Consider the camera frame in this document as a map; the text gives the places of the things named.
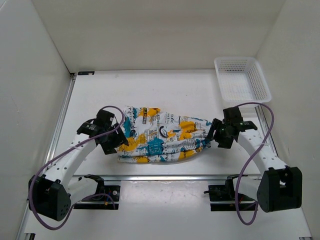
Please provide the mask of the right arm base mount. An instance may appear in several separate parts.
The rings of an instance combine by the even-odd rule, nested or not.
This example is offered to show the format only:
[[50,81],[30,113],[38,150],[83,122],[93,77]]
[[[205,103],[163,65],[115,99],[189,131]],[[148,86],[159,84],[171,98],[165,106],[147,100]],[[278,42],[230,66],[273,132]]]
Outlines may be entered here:
[[[209,196],[211,212],[235,212],[235,198],[230,196],[224,185],[209,185],[203,192]],[[240,211],[254,211],[254,200],[243,194],[238,195]]]

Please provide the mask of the patterned white shorts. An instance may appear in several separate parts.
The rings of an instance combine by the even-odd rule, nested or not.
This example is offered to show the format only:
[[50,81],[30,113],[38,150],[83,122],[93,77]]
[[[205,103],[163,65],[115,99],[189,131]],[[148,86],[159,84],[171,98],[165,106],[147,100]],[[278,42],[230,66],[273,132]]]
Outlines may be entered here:
[[211,147],[211,122],[159,108],[127,106],[121,129],[128,141],[117,149],[118,162],[162,164],[185,161]]

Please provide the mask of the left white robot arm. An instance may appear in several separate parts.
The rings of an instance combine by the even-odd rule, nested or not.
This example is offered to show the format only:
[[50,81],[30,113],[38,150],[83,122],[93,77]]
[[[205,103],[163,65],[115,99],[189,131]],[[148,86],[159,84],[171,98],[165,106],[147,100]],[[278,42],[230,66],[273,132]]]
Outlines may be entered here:
[[80,125],[68,149],[48,161],[29,180],[29,209],[36,218],[45,216],[55,221],[67,219],[75,204],[83,200],[111,200],[105,191],[105,181],[94,174],[74,179],[74,174],[87,156],[100,146],[105,155],[115,154],[116,149],[129,142],[121,129],[125,120],[123,112],[117,120],[110,106],[100,109],[95,118]]

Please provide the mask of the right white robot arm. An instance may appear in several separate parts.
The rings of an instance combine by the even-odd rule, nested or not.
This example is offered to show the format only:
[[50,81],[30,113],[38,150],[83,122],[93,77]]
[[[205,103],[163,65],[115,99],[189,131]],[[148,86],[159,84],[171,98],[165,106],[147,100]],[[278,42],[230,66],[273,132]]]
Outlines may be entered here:
[[302,205],[303,175],[298,167],[290,167],[263,143],[257,126],[245,121],[238,107],[223,110],[223,120],[215,118],[207,141],[215,141],[219,148],[230,149],[237,142],[252,158],[261,179],[231,175],[225,181],[224,193],[230,200],[246,196],[257,201],[266,212],[298,209]]

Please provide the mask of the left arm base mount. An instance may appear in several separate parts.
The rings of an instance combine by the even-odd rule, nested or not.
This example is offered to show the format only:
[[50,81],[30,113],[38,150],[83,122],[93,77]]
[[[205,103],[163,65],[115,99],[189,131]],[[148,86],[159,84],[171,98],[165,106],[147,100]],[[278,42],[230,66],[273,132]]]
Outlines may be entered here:
[[76,210],[118,210],[120,205],[121,182],[105,181],[104,194],[80,201],[75,204]]

